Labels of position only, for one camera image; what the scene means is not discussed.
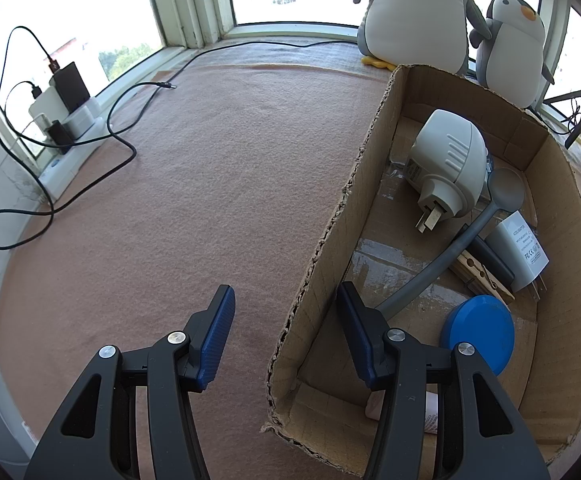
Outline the pink tube grey cap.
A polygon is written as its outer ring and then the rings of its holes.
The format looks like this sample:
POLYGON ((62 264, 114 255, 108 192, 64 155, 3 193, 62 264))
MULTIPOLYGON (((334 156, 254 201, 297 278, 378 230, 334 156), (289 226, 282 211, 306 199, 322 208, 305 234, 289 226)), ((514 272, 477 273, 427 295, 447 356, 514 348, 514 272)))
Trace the pink tube grey cap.
MULTIPOLYGON (((385 398, 384 391, 374 391, 370 394, 367 405, 365 405, 365 416, 379 421, 381 418, 383 403, 385 398)), ((438 429, 438 394, 435 392, 426 392, 425 408, 425 434, 437 434, 438 429)))

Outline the blue round lid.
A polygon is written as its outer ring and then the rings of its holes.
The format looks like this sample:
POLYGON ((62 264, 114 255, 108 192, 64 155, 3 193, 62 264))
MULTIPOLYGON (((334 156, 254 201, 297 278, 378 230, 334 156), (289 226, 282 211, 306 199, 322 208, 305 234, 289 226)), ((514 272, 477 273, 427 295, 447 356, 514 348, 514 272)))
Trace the blue round lid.
POLYGON ((471 344, 493 374, 500 375, 510 361, 515 327, 507 306, 493 296, 479 295, 455 307, 443 323, 441 348, 452 349, 461 342, 471 344))

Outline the wooden clothespin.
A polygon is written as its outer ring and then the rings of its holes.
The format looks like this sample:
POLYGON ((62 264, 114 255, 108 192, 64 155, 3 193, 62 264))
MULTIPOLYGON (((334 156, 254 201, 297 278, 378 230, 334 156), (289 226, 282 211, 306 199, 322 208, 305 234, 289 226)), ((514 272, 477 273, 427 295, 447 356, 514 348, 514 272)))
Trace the wooden clothespin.
POLYGON ((515 296, 466 250, 458 255, 450 270, 474 295, 490 295, 507 306, 515 301, 515 296))

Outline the white USB charger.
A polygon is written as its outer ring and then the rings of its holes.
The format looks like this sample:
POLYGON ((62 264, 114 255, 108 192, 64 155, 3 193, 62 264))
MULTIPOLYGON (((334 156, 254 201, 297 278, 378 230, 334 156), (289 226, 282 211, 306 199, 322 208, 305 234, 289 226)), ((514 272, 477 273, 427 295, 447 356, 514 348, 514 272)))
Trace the white USB charger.
POLYGON ((512 292, 530 287, 533 299, 540 300, 545 282, 541 273, 549 258, 530 225, 519 211, 513 212, 487 235, 486 244, 512 271, 512 292))

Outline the black cylinder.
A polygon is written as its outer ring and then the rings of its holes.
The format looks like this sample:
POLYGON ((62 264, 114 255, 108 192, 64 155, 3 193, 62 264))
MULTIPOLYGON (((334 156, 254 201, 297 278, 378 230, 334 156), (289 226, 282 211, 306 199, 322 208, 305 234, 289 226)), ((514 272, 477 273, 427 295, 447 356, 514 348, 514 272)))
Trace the black cylinder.
POLYGON ((514 274, 496 252, 477 235, 466 247, 466 250, 477 258, 486 269, 506 288, 511 288, 514 274))

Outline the brown cardboard box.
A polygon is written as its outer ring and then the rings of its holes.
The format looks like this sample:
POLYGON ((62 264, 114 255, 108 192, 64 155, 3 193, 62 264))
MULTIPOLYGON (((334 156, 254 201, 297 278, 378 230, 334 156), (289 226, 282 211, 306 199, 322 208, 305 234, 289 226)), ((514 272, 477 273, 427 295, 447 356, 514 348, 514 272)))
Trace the brown cardboard box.
POLYGON ((518 292, 515 348, 500 380, 519 407, 552 478, 581 454, 581 172, 536 118, 493 92, 429 66, 402 66, 387 82, 333 217, 290 307, 266 378, 266 429, 348 474, 367 466, 376 425, 332 304, 343 281, 376 306, 432 261, 458 218, 417 231, 417 192, 405 165, 435 110, 473 122, 500 167, 526 188, 522 209, 549 263, 545 289, 518 292))

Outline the grey long spoon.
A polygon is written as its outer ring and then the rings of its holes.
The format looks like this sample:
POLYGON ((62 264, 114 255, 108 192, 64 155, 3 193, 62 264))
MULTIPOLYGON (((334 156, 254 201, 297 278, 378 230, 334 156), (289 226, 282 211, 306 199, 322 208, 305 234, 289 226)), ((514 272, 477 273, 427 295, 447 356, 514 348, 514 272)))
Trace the grey long spoon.
POLYGON ((379 310, 386 320, 390 320, 403 310, 417 296, 420 296, 430 284, 434 283, 487 226, 497 212, 515 212, 523 206, 525 185, 513 170, 507 168, 493 170, 487 184, 490 203, 481 211, 479 216, 426 268, 376 307, 376 310, 379 310))

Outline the white round plug device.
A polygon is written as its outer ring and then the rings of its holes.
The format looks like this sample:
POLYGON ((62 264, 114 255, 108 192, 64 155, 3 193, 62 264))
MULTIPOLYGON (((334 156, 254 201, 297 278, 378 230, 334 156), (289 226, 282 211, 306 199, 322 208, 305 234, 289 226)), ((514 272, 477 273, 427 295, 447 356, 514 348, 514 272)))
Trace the white round plug device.
POLYGON ((471 212, 486 183, 487 159, 484 137, 473 122, 449 110, 432 112, 405 164, 405 180, 420 193, 417 231, 432 231, 440 221, 471 212))

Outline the pink felt mat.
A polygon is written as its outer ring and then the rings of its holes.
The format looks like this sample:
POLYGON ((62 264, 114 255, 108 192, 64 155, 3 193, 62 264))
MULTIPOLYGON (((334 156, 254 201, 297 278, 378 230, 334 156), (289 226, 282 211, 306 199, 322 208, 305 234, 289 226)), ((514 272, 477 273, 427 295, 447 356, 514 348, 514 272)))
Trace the pink felt mat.
POLYGON ((0 370, 22 419, 44 433, 98 349, 150 346, 235 290, 217 378, 192 400, 216 479, 333 479, 262 431, 266 369, 386 88, 383 70, 200 64, 83 166, 112 177, 10 258, 0 293, 0 370))

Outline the black plug adapter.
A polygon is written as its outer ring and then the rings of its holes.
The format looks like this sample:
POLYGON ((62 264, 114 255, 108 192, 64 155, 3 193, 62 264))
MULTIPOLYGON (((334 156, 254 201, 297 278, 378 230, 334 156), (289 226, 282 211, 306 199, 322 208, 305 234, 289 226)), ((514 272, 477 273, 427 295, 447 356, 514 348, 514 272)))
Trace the black plug adapter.
POLYGON ((67 154, 74 146, 74 137, 58 120, 51 122, 51 125, 46 129, 46 134, 62 154, 67 154))

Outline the white power strip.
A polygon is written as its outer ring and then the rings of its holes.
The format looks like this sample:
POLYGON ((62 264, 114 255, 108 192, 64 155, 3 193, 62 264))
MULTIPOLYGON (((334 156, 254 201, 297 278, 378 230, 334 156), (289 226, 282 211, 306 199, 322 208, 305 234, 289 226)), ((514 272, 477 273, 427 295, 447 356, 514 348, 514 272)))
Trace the white power strip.
POLYGON ((60 199, 79 169, 93 152, 103 144, 106 136, 105 119, 100 103, 89 99, 62 122, 74 137, 74 146, 67 154, 60 154, 44 169, 40 181, 52 200, 60 199))

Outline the small plush penguin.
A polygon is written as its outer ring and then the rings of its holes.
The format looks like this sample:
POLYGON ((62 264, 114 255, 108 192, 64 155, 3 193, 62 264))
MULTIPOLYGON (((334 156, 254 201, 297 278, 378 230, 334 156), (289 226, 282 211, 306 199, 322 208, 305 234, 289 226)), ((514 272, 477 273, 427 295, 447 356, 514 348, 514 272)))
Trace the small plush penguin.
POLYGON ((529 107, 541 82, 554 82, 543 55, 540 15, 525 0, 491 0, 485 22, 490 38, 476 28, 469 33, 478 82, 519 108, 529 107))

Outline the checkered cloth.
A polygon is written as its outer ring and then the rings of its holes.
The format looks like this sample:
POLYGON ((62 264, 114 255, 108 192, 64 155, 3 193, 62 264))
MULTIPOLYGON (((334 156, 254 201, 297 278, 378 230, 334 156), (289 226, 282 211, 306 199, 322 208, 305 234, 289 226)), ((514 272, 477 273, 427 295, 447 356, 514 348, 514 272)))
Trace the checkered cloth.
POLYGON ((189 55, 168 76, 175 81, 192 67, 299 66, 335 70, 345 74, 385 80, 386 68, 364 65, 357 44, 337 39, 256 38, 220 41, 189 55))

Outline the large plush penguin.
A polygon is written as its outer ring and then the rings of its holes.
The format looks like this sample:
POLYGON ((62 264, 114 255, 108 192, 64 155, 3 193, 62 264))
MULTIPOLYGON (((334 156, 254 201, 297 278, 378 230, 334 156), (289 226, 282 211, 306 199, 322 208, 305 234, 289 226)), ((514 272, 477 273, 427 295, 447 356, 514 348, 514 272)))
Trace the large plush penguin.
POLYGON ((357 45, 362 62, 375 67, 428 65, 464 74, 469 68, 469 26, 481 38, 492 37, 474 0, 369 0, 357 45))

